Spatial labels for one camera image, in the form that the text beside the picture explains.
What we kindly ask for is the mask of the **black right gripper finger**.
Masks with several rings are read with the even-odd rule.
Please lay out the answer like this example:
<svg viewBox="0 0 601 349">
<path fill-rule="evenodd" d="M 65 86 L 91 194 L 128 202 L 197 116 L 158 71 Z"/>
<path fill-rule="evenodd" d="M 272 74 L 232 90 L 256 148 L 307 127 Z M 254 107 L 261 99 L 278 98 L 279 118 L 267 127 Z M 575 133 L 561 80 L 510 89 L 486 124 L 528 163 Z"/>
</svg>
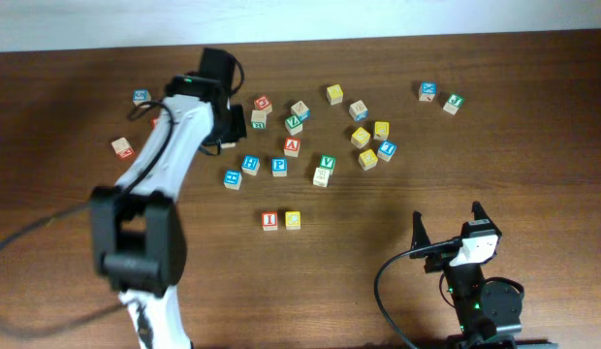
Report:
<svg viewBox="0 0 601 349">
<path fill-rule="evenodd" d="M 480 202 L 475 201 L 472 204 L 471 211 L 474 220 L 470 227 L 473 232 L 493 231 L 499 238 L 502 237 L 502 232 L 487 215 Z"/>
<path fill-rule="evenodd" d="M 427 235 L 426 228 L 422 221 L 422 214 L 419 211 L 413 212 L 413 235 L 411 239 L 410 254 L 411 259 L 423 259 L 426 256 L 425 252 L 419 252 L 419 249 L 430 246 L 430 240 Z"/>
</svg>

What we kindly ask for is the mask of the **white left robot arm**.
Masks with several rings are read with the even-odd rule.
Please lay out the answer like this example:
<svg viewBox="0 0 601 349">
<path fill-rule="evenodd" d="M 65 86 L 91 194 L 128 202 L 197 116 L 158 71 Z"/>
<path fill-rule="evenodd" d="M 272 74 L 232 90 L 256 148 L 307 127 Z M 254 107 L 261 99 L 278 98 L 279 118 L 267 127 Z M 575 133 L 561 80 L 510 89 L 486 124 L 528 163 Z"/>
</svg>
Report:
<svg viewBox="0 0 601 349">
<path fill-rule="evenodd" d="M 199 68 L 173 77 L 161 99 L 137 102 L 130 120 L 160 112 L 142 152 L 114 186 L 92 191 L 94 268 L 127 307 L 142 348 L 193 345 L 178 301 L 187 244 L 176 203 L 197 153 L 217 156 L 246 135 L 243 108 L 231 102 L 241 69 L 226 50 L 205 48 Z"/>
</svg>

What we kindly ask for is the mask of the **red I block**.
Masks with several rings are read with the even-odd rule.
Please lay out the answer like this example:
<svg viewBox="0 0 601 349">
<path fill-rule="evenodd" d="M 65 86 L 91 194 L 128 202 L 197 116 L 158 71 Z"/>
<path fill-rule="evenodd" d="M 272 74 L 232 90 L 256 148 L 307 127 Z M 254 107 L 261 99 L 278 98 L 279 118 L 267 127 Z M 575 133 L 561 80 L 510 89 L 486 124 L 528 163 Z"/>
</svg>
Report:
<svg viewBox="0 0 601 349">
<path fill-rule="evenodd" d="M 276 211 L 262 213 L 262 227 L 264 231 L 276 231 L 278 229 L 278 215 Z"/>
</svg>

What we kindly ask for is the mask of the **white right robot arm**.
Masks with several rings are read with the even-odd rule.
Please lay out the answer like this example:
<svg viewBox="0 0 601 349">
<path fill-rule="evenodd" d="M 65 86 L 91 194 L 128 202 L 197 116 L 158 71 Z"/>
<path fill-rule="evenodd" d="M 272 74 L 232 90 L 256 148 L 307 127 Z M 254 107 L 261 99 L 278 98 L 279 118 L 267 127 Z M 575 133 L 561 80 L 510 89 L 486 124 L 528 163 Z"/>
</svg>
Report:
<svg viewBox="0 0 601 349">
<path fill-rule="evenodd" d="M 436 243 L 429 240 L 422 214 L 414 212 L 413 257 L 447 283 L 461 330 L 448 337 L 449 348 L 515 348 L 524 288 L 504 277 L 484 277 L 482 266 L 496 256 L 502 233 L 480 203 L 471 211 L 473 219 L 462 224 L 457 237 Z"/>
</svg>

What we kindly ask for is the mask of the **red A block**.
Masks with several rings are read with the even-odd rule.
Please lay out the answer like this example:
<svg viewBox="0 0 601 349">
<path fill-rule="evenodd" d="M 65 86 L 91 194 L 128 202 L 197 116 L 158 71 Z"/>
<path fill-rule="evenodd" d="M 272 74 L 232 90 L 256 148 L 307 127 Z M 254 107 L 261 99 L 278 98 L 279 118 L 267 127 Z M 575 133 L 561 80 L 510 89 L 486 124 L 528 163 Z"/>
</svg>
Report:
<svg viewBox="0 0 601 349">
<path fill-rule="evenodd" d="M 287 138 L 284 143 L 284 155 L 298 157 L 301 149 L 301 141 L 296 138 Z"/>
</svg>

